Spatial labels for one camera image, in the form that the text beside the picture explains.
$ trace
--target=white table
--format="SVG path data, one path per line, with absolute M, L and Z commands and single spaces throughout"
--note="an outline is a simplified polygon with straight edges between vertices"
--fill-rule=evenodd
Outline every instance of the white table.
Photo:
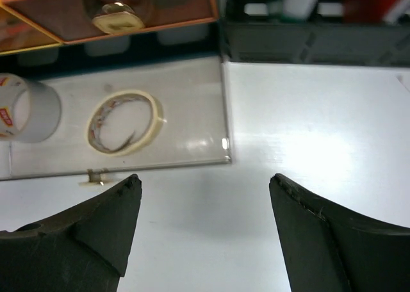
M 410 227 L 410 70 L 227 68 L 234 164 L 139 173 L 142 206 L 120 292 L 289 291 L 268 191 L 277 172 Z M 0 182 L 0 230 L 102 191 L 80 188 L 83 179 Z

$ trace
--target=tape roll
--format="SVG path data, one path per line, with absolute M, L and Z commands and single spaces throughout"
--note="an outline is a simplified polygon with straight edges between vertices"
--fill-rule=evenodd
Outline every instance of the tape roll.
M 18 106 L 23 97 L 28 103 Z M 19 115 L 25 114 L 24 120 Z M 0 140 L 36 143 L 56 130 L 61 116 L 60 98 L 49 86 L 14 74 L 0 74 Z
M 116 149 L 105 147 L 101 141 L 101 127 L 107 116 L 118 106 L 134 101 L 147 102 L 151 110 L 151 120 L 143 135 L 135 141 L 134 134 Z M 96 151 L 108 156 L 125 156 L 135 152 L 150 144 L 159 133 L 163 123 L 163 111 L 161 103 L 152 95 L 141 90 L 126 90 L 117 92 L 105 98 L 98 105 L 95 113 L 88 121 L 86 140 L 88 144 Z

